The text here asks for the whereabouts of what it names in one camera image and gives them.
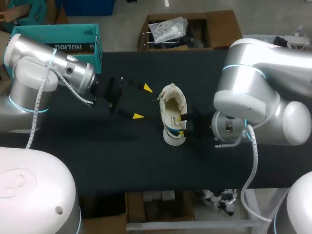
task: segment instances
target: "black table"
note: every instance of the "black table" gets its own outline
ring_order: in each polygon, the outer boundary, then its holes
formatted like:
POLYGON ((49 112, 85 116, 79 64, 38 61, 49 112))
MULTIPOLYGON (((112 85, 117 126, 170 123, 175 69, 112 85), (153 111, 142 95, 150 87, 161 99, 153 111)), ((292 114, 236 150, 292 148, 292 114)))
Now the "black table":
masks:
MULTIPOLYGON (((226 50, 155 53, 104 53, 103 78, 130 77, 147 82, 155 94, 171 82, 195 105, 213 112, 213 98, 226 50)), ((310 100, 279 90, 288 100, 310 100)), ((187 139, 180 147, 167 145, 162 136, 158 102, 134 92, 126 100, 148 110, 148 120, 110 116, 108 104, 96 108, 80 103, 63 87, 54 94, 50 111, 32 148, 62 160, 85 194, 148 190, 241 188, 252 168, 252 148, 215 149, 208 141, 187 139)), ((0 146, 25 147, 23 134, 0 134, 0 146)), ((312 171, 312 139, 301 146, 259 145, 259 167, 251 188, 290 187, 312 171)))

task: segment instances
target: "shoe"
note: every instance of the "shoe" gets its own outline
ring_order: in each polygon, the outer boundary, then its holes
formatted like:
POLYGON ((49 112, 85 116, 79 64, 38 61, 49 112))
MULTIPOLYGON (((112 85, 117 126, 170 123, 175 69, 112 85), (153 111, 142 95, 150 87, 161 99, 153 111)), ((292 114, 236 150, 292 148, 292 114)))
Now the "shoe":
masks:
POLYGON ((181 115, 187 113, 185 96, 172 83, 163 88, 158 100, 161 120, 164 124, 164 140, 173 146, 183 144, 185 142, 183 130, 186 129, 186 120, 181 121, 181 115))

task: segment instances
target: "robotic arm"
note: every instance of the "robotic arm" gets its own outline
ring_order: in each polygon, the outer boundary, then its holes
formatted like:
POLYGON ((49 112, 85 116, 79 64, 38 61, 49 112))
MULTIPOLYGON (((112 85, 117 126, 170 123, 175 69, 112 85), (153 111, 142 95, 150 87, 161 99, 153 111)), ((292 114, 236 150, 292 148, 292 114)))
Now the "robotic arm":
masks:
POLYGON ((308 108, 301 102, 284 100, 267 81, 312 97, 311 74, 310 52, 255 39, 236 41, 230 47, 214 96, 218 110, 212 120, 215 137, 234 143, 250 124, 258 143, 303 144, 311 134, 308 108))
MULTIPOLYGON (((80 95, 88 93, 96 84, 94 67, 76 58, 38 43, 21 34, 10 40, 4 55, 4 64, 13 70, 14 82, 10 94, 0 97, 0 131, 29 132, 32 126, 34 106, 45 66, 60 73, 80 95)), ((48 110, 52 93, 58 85, 56 74, 49 71, 38 110, 37 127, 40 127, 48 110)))

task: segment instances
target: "cardboard box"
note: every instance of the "cardboard box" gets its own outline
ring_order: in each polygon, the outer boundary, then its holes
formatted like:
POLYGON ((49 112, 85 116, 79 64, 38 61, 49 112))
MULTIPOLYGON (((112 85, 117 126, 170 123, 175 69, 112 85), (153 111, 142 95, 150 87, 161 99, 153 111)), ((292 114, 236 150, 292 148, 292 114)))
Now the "cardboard box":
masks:
POLYGON ((85 234, 127 233, 125 195, 80 196, 79 204, 85 234))
POLYGON ((69 24, 63 4, 57 7, 55 0, 46 0, 46 24, 69 24))
POLYGON ((83 227, 85 234, 126 234, 127 215, 84 219, 83 227))
POLYGON ((189 191, 175 192, 172 201, 143 201, 143 193, 126 193, 129 223, 174 222, 194 220, 189 191))
POLYGON ((194 38, 201 41, 204 48, 189 48, 189 50, 209 50, 231 46, 242 38, 235 14, 232 10, 206 13, 182 13, 182 14, 150 14, 146 17, 137 38, 137 50, 139 52, 165 51, 167 49, 150 48, 147 42, 154 41, 148 27, 151 23, 183 17, 188 20, 188 28, 193 29, 194 38))

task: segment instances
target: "teal box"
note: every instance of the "teal box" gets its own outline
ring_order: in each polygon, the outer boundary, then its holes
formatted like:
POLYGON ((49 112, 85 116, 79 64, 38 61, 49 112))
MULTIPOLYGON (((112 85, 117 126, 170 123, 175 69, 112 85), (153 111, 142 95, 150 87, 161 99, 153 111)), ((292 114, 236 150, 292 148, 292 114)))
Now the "teal box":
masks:
MULTIPOLYGON (((15 26, 11 37, 17 33, 41 43, 53 44, 53 47, 65 53, 71 48, 92 50, 93 54, 71 55, 79 61, 90 63, 94 66, 95 72, 101 74, 103 51, 98 24, 15 26)), ((12 69, 8 67, 6 69, 12 78, 12 69)))

